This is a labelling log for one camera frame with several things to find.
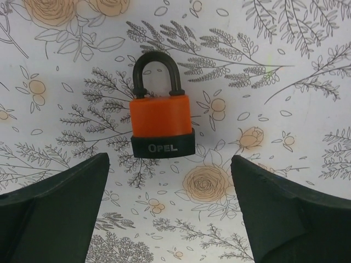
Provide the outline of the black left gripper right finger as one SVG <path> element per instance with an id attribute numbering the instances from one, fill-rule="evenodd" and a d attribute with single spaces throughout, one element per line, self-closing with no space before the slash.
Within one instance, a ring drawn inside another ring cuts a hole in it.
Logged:
<path id="1" fill-rule="evenodd" d="M 234 155 L 231 174 L 255 262 L 350 262 L 350 200 Z"/>

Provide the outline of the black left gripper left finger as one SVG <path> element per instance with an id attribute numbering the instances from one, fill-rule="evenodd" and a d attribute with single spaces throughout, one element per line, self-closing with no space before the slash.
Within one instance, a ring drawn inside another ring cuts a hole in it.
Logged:
<path id="1" fill-rule="evenodd" d="M 108 173 L 99 153 L 1 195 L 1 262 L 85 262 Z"/>

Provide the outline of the orange black padlock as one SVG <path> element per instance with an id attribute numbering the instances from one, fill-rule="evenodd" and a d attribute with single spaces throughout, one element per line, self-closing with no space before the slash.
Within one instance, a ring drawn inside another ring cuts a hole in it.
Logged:
<path id="1" fill-rule="evenodd" d="M 147 96 L 143 71 L 151 62 L 167 67 L 171 83 L 168 96 Z M 190 100 L 182 89 L 176 62 L 163 52 L 143 54 L 133 67 L 133 85 L 135 98 L 129 103 L 133 156 L 165 159 L 194 155 L 195 130 L 191 123 Z"/>

